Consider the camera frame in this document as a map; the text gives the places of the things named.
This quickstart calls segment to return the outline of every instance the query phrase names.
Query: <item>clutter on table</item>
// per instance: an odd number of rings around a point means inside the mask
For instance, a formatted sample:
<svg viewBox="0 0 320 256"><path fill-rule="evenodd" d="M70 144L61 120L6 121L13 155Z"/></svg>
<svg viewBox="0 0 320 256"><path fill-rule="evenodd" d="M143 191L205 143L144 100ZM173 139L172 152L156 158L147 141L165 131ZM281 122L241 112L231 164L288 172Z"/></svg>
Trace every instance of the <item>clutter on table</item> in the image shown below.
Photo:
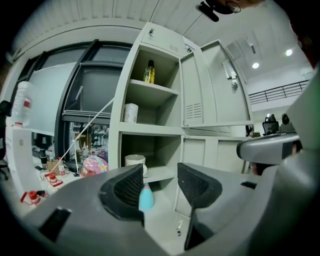
<svg viewBox="0 0 320 256"><path fill-rule="evenodd" d="M107 172L108 169L109 165L105 160L96 155L92 155L84 160L80 175L81 177L92 176Z"/></svg>

